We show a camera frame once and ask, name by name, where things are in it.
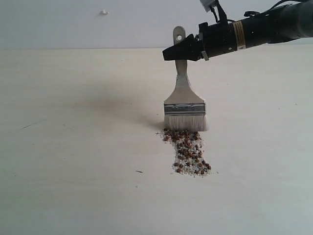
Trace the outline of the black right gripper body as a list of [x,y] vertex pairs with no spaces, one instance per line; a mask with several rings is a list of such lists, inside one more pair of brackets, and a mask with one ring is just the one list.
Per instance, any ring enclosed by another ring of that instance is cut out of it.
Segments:
[[200,58],[209,60],[211,57],[237,51],[237,39],[233,23],[216,23],[199,25],[199,40],[201,44]]

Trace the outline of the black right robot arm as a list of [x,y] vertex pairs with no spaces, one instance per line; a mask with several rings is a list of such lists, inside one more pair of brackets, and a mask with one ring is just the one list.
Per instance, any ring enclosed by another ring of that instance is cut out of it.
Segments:
[[197,35],[188,35],[165,49],[165,61],[200,59],[260,46],[286,43],[313,36],[313,2],[280,0],[260,13],[246,11],[241,20],[231,20],[217,0],[203,0],[206,11],[211,11],[216,23],[199,24]]

